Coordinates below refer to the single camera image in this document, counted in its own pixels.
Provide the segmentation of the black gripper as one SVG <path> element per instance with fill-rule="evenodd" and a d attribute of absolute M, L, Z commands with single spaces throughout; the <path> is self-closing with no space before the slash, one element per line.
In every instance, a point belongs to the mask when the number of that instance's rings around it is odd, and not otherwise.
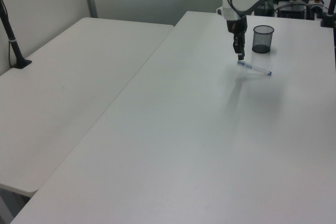
<path fill-rule="evenodd" d="M 238 20 L 227 20 L 227 28 L 234 35 L 233 47 L 238 55 L 238 60 L 245 57 L 245 33 L 247 30 L 247 18 L 242 17 Z"/>

